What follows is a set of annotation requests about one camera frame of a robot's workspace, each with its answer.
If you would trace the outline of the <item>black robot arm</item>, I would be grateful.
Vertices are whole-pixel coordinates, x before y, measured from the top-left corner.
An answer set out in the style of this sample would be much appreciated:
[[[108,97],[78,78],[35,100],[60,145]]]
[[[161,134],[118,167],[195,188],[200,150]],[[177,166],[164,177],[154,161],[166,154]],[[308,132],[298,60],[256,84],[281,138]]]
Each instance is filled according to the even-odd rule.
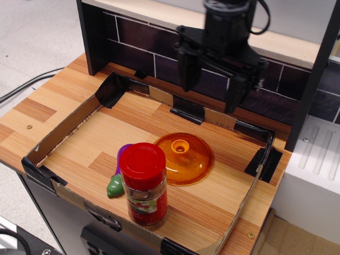
[[[175,45],[180,86],[192,90],[199,82],[201,69],[209,67],[229,78],[225,92],[226,113],[232,113],[250,90],[262,87],[268,62],[248,44],[257,1],[204,1],[203,29],[178,26],[179,42]]]

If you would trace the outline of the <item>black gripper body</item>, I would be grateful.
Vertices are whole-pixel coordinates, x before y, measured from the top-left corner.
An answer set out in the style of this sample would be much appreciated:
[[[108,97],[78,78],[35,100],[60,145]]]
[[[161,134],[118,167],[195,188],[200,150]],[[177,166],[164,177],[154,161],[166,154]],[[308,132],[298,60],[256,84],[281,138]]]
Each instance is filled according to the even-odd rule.
[[[253,31],[253,7],[208,7],[203,29],[176,28],[180,36],[175,48],[199,55],[203,65],[231,78],[245,77],[248,87],[262,87],[262,73],[268,66],[248,44]]]

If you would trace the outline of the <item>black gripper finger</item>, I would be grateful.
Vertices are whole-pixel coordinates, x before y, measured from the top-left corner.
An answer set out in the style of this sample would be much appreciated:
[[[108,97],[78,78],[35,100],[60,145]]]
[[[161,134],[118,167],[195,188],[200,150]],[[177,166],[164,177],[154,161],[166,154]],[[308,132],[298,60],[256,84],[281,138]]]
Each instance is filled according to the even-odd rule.
[[[248,81],[245,77],[231,78],[226,92],[225,113],[233,113],[237,106],[244,101],[248,92]]]
[[[198,84],[201,77],[199,55],[179,51],[177,53],[177,60],[180,86],[184,91],[188,92]]]

